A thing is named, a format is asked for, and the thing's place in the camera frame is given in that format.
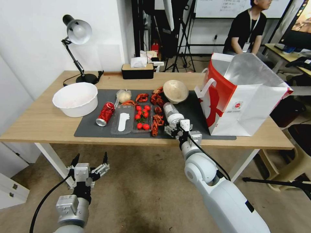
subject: table leg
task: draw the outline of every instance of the table leg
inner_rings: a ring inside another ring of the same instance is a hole
[[[236,164],[233,166],[229,172],[231,181],[234,182],[246,166],[252,161],[255,155],[259,152],[259,149],[247,150],[242,156],[239,157]]]
[[[280,60],[278,61],[278,63],[275,65],[275,67],[272,69],[272,71],[273,71],[274,73],[277,73],[277,72],[279,71],[279,69],[281,68],[283,62],[284,62],[283,59],[280,59]]]
[[[66,169],[66,166],[62,162],[62,160],[58,157],[57,153],[51,147],[51,145],[48,143],[35,143],[35,145],[52,164],[56,171],[61,175],[61,177],[66,178],[66,176],[68,175],[68,170]],[[73,187],[74,181],[71,177],[69,177],[66,182],[70,186],[70,188]]]

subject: lanyard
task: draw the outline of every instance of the lanyard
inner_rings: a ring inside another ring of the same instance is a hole
[[[255,27],[256,27],[257,24],[258,24],[258,21],[259,21],[259,18],[260,18],[260,14],[259,14],[258,19],[257,19],[257,21],[256,21],[256,23],[255,23],[255,25],[254,25],[253,30],[252,30],[252,20],[253,20],[252,11],[251,11],[251,10],[248,10],[248,13],[249,13],[249,17],[250,17],[250,27],[249,27],[250,34],[249,34],[249,38],[248,38],[247,42],[249,43],[249,41],[250,41],[250,36],[252,35],[252,33],[253,33]]]

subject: stool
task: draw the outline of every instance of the stool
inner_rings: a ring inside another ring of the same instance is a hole
[[[270,173],[268,180],[293,181],[306,171],[311,170],[311,125],[292,125],[284,129],[283,133],[295,146],[294,159],[288,165],[278,170],[268,158],[267,151],[260,151],[259,155]],[[269,186],[276,191],[291,188],[280,185]]]

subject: cooked crayfish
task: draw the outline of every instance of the cooked crayfish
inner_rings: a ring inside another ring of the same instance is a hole
[[[153,94],[161,94],[163,92],[163,87],[159,87],[153,91]]]
[[[158,115],[162,115],[162,109],[160,107],[155,108],[155,113]]]
[[[163,107],[163,105],[165,104],[164,100],[158,94],[153,94],[150,98],[150,102],[153,105],[159,105],[160,107]]]
[[[122,103],[122,105],[133,105],[135,106],[135,102],[133,100],[128,100],[128,101],[125,101],[124,103]]]
[[[164,125],[164,120],[162,120],[163,116],[154,115],[153,123],[151,125],[151,135],[153,137],[158,135],[158,127]]]
[[[142,94],[138,94],[136,97],[136,102],[146,102],[148,100],[148,94],[146,93],[142,93]]]

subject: white bowl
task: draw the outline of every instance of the white bowl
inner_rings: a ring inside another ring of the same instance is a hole
[[[97,87],[91,83],[74,83],[63,87],[53,96],[53,104],[69,117],[82,117],[98,105]]]
[[[186,85],[178,80],[169,80],[164,83],[163,92],[172,104],[185,101],[189,95],[189,90]]]

